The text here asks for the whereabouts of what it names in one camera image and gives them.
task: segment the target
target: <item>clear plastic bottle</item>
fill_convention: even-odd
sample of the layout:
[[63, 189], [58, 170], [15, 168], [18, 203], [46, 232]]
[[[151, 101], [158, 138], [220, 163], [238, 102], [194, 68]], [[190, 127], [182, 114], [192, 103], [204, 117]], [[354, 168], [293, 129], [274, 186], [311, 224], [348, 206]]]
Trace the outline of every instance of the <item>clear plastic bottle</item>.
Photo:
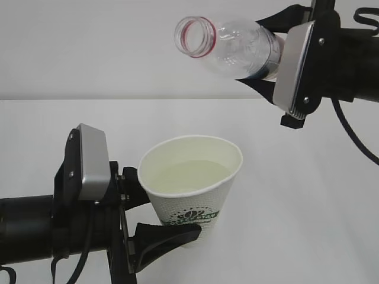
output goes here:
[[174, 37], [179, 51], [231, 79], [274, 78], [284, 43], [255, 21], [225, 17], [186, 17]]

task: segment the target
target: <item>black cable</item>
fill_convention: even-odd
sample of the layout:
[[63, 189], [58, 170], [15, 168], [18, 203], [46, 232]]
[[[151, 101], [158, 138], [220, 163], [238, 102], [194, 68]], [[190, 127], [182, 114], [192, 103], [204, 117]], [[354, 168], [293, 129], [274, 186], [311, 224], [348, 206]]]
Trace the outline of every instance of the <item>black cable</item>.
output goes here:
[[0, 271], [6, 271], [9, 275], [9, 284], [16, 284], [16, 271], [13, 268], [0, 265]]
[[[87, 226], [87, 232], [86, 237], [84, 241], [83, 250], [81, 253], [81, 256], [79, 258], [78, 264], [75, 267], [74, 272], [72, 273], [70, 279], [68, 280], [67, 284], [75, 284], [78, 280], [80, 274], [83, 271], [84, 265], [87, 261], [87, 257], [89, 254], [89, 251], [91, 249], [91, 241], [92, 241], [92, 234], [94, 230], [94, 222], [95, 222], [95, 204], [90, 205], [89, 209], [89, 217], [88, 217], [88, 226]], [[58, 260], [61, 258], [53, 259], [52, 261], [52, 277], [53, 277], [53, 284], [55, 284], [55, 267]]]
[[358, 136], [356, 136], [354, 130], [351, 128], [349, 122], [346, 120], [346, 117], [343, 114], [343, 111], [342, 111], [341, 105], [339, 104], [338, 99], [332, 98], [332, 103], [333, 103], [334, 110], [336, 111], [336, 115], [339, 121], [341, 122], [343, 128], [348, 133], [351, 140], [354, 142], [354, 144], [358, 147], [358, 149], [360, 149], [360, 151], [366, 157], [368, 157], [371, 161], [373, 161], [375, 164], [379, 166], [379, 158], [376, 155], [374, 155], [369, 149], [367, 149], [366, 146], [364, 146], [364, 144], [362, 143], [362, 141], [358, 138]]
[[372, 30], [372, 36], [377, 36], [379, 34], [379, 22], [374, 19], [362, 17], [361, 15], [379, 16], [379, 8], [363, 7], [363, 8], [357, 9], [354, 14], [354, 20], [356, 22], [360, 24], [371, 25], [373, 27], [376, 27], [376, 30]]

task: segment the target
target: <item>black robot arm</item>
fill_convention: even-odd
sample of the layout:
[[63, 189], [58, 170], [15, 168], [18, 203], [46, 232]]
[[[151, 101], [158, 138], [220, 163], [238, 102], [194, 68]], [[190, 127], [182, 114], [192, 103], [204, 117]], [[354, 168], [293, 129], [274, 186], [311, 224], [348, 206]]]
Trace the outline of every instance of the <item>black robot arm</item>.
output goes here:
[[358, 23], [372, 29], [342, 28], [334, 11], [335, 0], [313, 0], [311, 7], [292, 5], [258, 21], [273, 33], [287, 33], [276, 82], [241, 79], [285, 114], [281, 125], [304, 127], [322, 98], [332, 100], [336, 115], [354, 144], [372, 162], [369, 151], [346, 120], [339, 101], [364, 99], [379, 102], [379, 22], [362, 15], [379, 16], [379, 8], [360, 8]]
[[[92, 163], [98, 167], [91, 168]], [[54, 196], [0, 199], [0, 269], [9, 273], [14, 284], [14, 270], [4, 265], [53, 257], [54, 281], [56, 262], [81, 253], [67, 282], [75, 283], [88, 252], [106, 250], [111, 282], [137, 283], [137, 272], [196, 240], [201, 231], [196, 224], [138, 224], [130, 237], [125, 211], [149, 202], [137, 170], [125, 167], [119, 175], [118, 163], [108, 160], [105, 134], [81, 124], [68, 136], [65, 159], [54, 180]]]

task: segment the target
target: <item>bottle neck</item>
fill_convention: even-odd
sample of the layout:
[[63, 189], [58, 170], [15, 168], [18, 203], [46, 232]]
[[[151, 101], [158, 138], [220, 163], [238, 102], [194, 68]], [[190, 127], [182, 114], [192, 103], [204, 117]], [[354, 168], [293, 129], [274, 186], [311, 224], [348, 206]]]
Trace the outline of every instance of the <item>bottle neck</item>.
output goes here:
[[204, 17], [186, 17], [175, 29], [178, 50], [192, 58], [201, 58], [213, 50], [216, 44], [216, 28]]

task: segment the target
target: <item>paper cup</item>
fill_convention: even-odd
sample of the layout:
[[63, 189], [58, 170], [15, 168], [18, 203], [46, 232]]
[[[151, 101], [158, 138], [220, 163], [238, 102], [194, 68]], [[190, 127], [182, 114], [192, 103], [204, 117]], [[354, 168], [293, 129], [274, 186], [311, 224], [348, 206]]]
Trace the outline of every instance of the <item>paper cup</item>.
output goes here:
[[182, 136], [149, 150], [137, 173], [161, 223], [199, 224], [198, 243], [214, 227], [242, 161], [227, 140]]

